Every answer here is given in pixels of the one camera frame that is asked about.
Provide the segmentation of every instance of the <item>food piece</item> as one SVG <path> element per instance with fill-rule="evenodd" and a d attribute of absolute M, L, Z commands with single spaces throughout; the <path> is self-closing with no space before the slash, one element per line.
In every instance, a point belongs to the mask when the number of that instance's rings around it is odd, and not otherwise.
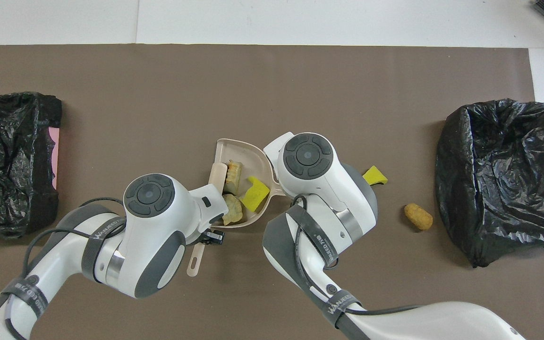
<path fill-rule="evenodd" d="M 228 206 L 228 213 L 222 216 L 224 226 L 240 221 L 242 218 L 242 206 L 240 205 L 240 200 L 238 200 L 238 198 L 232 194 L 225 194 L 222 197 L 224 197 L 224 201 Z"/>
<path fill-rule="evenodd" d="M 369 183 L 369 185 L 387 183 L 387 177 L 385 177 L 376 166 L 371 166 L 371 168 L 367 170 L 362 177 L 365 177 L 365 180 L 367 183 Z"/>
<path fill-rule="evenodd" d="M 239 161 L 230 160 L 228 162 L 228 172 L 226 173 L 226 181 L 224 183 L 224 192 L 238 195 L 238 185 L 240 181 L 240 172 L 242 171 L 242 163 Z"/>
<path fill-rule="evenodd" d="M 404 207 L 404 215 L 406 215 L 419 230 L 428 230 L 434 222 L 434 218 L 415 203 L 410 203 Z"/>
<path fill-rule="evenodd" d="M 264 198 L 270 193 L 270 189 L 254 176 L 249 176 L 247 180 L 253 185 L 246 191 L 245 196 L 240 201 L 247 209 L 255 213 L 257 207 L 262 204 Z"/>

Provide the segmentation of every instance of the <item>gray button pad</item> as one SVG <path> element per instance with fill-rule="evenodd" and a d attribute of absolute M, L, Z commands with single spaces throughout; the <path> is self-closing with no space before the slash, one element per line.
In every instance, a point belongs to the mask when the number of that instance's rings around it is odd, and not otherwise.
<path fill-rule="evenodd" d="M 302 133 L 285 144 L 282 158 L 293 176 L 312 180 L 323 176 L 331 167 L 333 151 L 326 139 L 315 134 Z"/>
<path fill-rule="evenodd" d="M 166 176 L 142 176 L 127 187 L 125 208 L 138 217 L 154 217 L 168 209 L 173 202 L 175 188 Z"/>

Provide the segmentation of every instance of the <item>beige handle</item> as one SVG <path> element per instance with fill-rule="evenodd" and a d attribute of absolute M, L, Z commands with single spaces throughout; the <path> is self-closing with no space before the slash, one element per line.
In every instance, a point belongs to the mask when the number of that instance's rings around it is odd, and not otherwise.
<path fill-rule="evenodd" d="M 211 166 L 211 174 L 209 175 L 209 184 L 215 186 L 216 189 L 222 193 L 224 189 L 224 182 L 226 181 L 226 172 L 228 172 L 228 166 L 224 163 L 214 163 Z M 188 263 L 188 269 L 186 273 L 188 276 L 194 277 L 198 274 L 198 269 L 201 267 L 201 260 L 203 253 L 205 252 L 205 245 L 203 243 L 197 243 L 192 248 L 192 255 L 190 256 L 190 263 Z"/>

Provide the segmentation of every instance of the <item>white tile floor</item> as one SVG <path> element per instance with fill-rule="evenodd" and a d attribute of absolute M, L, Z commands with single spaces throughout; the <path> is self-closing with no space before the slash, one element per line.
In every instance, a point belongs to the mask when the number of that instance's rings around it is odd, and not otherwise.
<path fill-rule="evenodd" d="M 256 43 L 523 47 L 544 101 L 529 0 L 0 0 L 0 44 Z"/>

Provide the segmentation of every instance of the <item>pink object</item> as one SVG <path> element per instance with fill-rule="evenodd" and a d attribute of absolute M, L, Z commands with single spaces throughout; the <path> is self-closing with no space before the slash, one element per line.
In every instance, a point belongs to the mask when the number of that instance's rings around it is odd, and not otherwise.
<path fill-rule="evenodd" d="M 51 170 L 54 172 L 54 178 L 51 180 L 52 186 L 56 189 L 56 179 L 58 178 L 58 140 L 60 137 L 60 129 L 58 127 L 50 127 L 48 129 L 50 138 L 54 141 L 54 149 L 51 152 Z"/>

